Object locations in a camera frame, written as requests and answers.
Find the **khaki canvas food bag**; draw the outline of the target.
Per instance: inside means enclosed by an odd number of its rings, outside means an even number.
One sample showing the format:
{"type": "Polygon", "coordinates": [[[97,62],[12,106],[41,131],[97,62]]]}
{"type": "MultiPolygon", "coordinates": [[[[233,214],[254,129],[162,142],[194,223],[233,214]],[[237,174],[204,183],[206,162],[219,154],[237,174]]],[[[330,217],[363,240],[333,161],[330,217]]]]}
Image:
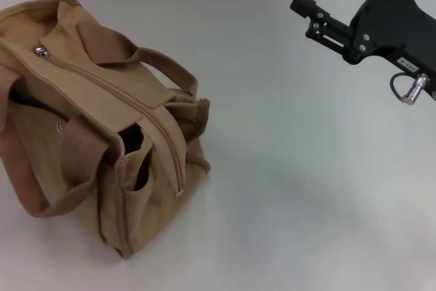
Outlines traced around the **khaki canvas food bag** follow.
{"type": "Polygon", "coordinates": [[[210,170],[197,86],[77,0],[0,10],[0,160],[23,208],[73,214],[130,258],[210,170]]]}

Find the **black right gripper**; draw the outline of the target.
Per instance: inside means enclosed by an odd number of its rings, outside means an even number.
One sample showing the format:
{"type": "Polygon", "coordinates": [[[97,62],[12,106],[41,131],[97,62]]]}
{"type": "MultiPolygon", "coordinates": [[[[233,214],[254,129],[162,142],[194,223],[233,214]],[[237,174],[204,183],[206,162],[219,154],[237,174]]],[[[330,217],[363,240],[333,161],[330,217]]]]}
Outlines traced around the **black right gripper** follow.
{"type": "Polygon", "coordinates": [[[307,38],[340,55],[347,53],[350,64],[378,56],[412,74],[436,77],[436,19],[415,0],[366,0],[350,27],[314,0],[292,0],[290,9],[310,19],[307,38]]]}

